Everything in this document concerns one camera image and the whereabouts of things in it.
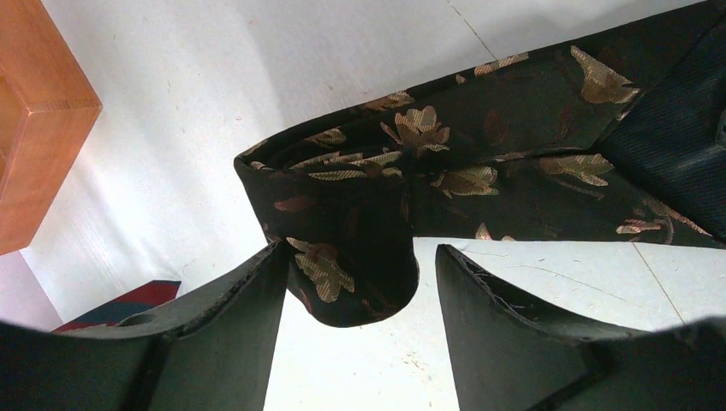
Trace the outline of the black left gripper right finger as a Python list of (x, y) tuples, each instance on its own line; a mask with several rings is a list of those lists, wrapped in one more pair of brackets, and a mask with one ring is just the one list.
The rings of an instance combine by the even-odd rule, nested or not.
[(545, 301), (456, 248), (436, 252), (437, 287), (462, 410), (722, 410), (725, 320), (660, 331)]

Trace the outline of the black gold floral tie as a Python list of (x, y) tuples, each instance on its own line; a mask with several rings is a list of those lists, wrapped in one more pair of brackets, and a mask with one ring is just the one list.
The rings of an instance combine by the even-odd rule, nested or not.
[(725, 245), (725, 4), (524, 52), (275, 134), (234, 161), (320, 323), (392, 317), (417, 237)]

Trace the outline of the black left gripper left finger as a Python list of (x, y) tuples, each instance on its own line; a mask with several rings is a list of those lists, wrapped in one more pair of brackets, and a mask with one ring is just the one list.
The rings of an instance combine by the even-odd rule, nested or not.
[(260, 410), (289, 250), (273, 243), (229, 273), (116, 326), (66, 333), (1, 326), (4, 410)]

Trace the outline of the wooden compartment tray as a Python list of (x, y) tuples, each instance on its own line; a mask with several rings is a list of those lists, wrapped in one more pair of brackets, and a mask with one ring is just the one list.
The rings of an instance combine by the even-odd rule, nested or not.
[(1, 3), (1, 252), (27, 247), (102, 110), (40, 1)]

